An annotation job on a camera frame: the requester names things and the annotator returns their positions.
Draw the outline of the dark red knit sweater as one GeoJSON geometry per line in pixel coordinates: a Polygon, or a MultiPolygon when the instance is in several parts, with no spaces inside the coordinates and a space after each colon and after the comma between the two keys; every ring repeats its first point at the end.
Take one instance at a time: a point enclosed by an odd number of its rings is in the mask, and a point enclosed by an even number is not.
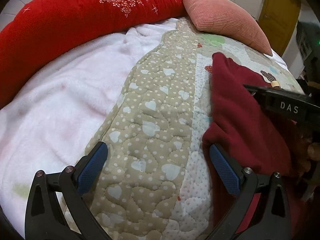
{"type": "MultiPolygon", "coordinates": [[[[243,86],[267,85],[263,77],[222,53],[214,53],[212,58],[213,120],[202,138],[207,160],[210,161],[210,146],[218,143],[242,166],[249,166],[260,174],[271,175],[279,171],[287,176],[302,176],[310,171],[310,161],[319,161],[319,142],[312,141],[306,132],[298,131],[293,121],[275,118],[273,123],[243,86]]],[[[235,197],[228,193],[216,169],[210,165],[215,227],[230,210],[235,197]]],[[[319,239],[319,217],[313,206],[298,200],[293,196],[293,188],[289,189],[291,236],[294,239],[319,239]]]]}

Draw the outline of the beige sweater neck label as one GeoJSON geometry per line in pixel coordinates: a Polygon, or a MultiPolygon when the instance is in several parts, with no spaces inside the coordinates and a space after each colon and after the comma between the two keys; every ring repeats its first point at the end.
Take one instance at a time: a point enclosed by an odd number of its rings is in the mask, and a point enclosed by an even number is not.
{"type": "Polygon", "coordinates": [[[271,81],[272,88],[280,88],[280,84],[277,80],[271,81]]]}

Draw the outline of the wooden door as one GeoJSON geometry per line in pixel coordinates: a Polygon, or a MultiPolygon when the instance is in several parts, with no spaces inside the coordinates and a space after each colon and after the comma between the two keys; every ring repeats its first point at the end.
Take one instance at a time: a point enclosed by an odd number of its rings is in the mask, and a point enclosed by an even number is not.
{"type": "Polygon", "coordinates": [[[298,21],[300,0],[264,0],[258,24],[271,48],[283,55],[298,21]]]}

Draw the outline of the white fleece blanket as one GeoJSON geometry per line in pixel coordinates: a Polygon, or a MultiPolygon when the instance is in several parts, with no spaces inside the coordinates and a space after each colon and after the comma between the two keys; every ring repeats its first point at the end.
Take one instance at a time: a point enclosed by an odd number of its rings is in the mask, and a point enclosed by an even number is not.
{"type": "Polygon", "coordinates": [[[175,28],[170,18],[78,46],[38,71],[1,110],[1,208],[19,234],[35,173],[60,172],[81,158],[132,67],[175,28]]]}

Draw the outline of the heart patterned patchwork bedspread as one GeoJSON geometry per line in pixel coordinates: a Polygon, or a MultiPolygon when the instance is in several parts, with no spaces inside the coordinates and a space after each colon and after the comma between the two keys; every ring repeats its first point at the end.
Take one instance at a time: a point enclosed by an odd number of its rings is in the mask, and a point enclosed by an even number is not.
{"type": "Polygon", "coordinates": [[[112,239],[204,239],[212,230],[212,184],[201,141],[210,124],[214,53],[280,86],[302,89],[276,61],[231,38],[177,28],[129,73],[114,108],[89,142],[108,158],[88,207],[112,239]]]}

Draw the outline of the red floral quilt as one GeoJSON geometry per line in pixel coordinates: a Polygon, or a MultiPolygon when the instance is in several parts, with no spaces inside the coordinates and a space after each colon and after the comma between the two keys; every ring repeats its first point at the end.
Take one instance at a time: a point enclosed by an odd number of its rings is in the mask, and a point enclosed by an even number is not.
{"type": "Polygon", "coordinates": [[[182,0],[33,0],[1,31],[1,106],[43,66],[81,44],[184,15],[182,0]]]}

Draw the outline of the pink corduroy pillow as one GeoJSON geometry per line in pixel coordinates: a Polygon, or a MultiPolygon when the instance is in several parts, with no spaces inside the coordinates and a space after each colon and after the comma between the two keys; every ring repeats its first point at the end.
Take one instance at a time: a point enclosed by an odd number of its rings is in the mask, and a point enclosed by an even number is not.
{"type": "Polygon", "coordinates": [[[256,20],[230,0],[183,0],[192,23],[199,31],[230,37],[272,55],[270,43],[256,20]]]}

